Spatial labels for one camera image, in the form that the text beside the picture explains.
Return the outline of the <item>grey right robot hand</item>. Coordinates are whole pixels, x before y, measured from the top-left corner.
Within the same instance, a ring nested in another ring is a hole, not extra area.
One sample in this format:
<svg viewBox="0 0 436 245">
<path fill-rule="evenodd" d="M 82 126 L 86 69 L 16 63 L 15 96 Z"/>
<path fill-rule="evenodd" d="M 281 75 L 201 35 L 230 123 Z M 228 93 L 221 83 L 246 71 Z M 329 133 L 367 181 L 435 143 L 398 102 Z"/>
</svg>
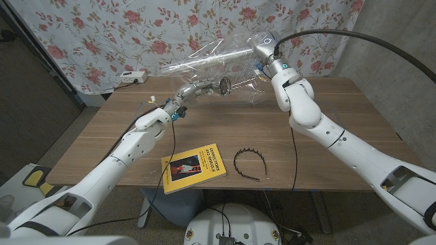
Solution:
<svg viewBox="0 0 436 245">
<path fill-rule="evenodd" d="M 281 37 L 277 31 L 256 33 L 250 39 L 253 51 L 263 68 L 268 70 L 271 78 L 289 67 L 287 61 L 280 54 L 274 54 L 275 46 L 280 40 Z"/>
</svg>

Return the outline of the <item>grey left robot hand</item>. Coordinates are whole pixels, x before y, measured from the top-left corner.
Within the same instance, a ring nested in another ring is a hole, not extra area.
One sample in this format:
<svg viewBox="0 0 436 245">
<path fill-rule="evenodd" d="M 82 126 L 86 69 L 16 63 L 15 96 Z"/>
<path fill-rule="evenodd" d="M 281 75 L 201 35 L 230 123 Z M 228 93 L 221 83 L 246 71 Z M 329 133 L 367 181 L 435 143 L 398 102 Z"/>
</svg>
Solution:
<svg viewBox="0 0 436 245">
<path fill-rule="evenodd" d="M 214 78 L 186 83 L 178 89 L 175 96 L 163 107 L 163 110 L 169 115 L 181 114 L 198 97 L 211 95 L 218 87 L 218 81 Z"/>
</svg>

